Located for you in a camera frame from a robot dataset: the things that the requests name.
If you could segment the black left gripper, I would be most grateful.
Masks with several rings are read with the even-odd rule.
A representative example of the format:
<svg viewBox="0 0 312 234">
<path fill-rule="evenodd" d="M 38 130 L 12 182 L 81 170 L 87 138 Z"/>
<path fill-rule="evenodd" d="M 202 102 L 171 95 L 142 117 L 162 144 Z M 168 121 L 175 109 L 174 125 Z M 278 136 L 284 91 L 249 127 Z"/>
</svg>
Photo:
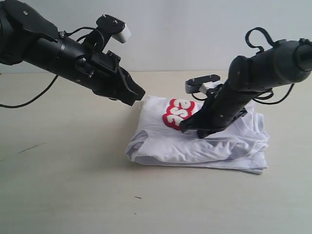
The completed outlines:
<svg viewBox="0 0 312 234">
<path fill-rule="evenodd" d="M 79 43 L 62 39 L 58 54 L 58 76 L 90 89 L 94 94 L 117 99 L 127 105 L 142 100 L 145 90 L 120 67 L 120 58 L 103 53 L 102 43 Z"/>
</svg>

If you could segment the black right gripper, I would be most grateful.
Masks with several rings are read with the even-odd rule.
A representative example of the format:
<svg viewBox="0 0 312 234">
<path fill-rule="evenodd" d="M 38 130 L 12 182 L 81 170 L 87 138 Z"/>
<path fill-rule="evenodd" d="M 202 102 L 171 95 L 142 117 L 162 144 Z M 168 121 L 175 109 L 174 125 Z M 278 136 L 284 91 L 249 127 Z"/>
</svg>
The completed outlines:
<svg viewBox="0 0 312 234">
<path fill-rule="evenodd" d="M 196 130 L 200 139 L 221 132 L 254 97 L 254 91 L 236 91 L 224 84 L 207 107 L 180 122 L 180 130 Z"/>
</svg>

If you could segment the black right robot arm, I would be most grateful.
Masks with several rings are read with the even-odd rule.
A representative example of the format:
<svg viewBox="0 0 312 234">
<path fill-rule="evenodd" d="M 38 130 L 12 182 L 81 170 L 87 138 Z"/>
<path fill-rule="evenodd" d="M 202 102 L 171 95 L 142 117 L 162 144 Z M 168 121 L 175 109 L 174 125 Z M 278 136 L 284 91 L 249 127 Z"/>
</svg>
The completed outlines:
<svg viewBox="0 0 312 234">
<path fill-rule="evenodd" d="M 199 138 L 224 131 L 246 115 L 245 106 L 275 87 L 304 81 L 312 72 L 312 43 L 283 41 L 251 58 L 236 57 L 228 78 L 201 109 L 180 123 L 182 132 L 196 130 Z"/>
</svg>

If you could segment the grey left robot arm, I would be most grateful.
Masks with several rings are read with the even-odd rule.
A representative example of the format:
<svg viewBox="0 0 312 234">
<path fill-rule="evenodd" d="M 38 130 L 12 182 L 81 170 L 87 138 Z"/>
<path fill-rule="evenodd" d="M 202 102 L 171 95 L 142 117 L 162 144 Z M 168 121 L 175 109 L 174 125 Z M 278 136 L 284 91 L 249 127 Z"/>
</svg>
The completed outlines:
<svg viewBox="0 0 312 234">
<path fill-rule="evenodd" d="M 96 27 L 77 40 L 59 31 L 30 5 L 19 0 L 0 3 L 0 62 L 27 62 L 90 89 L 95 95 L 133 105 L 145 90 L 135 83 L 115 53 L 103 52 L 110 39 L 125 43 L 130 30 L 122 20 L 102 15 Z"/>
</svg>

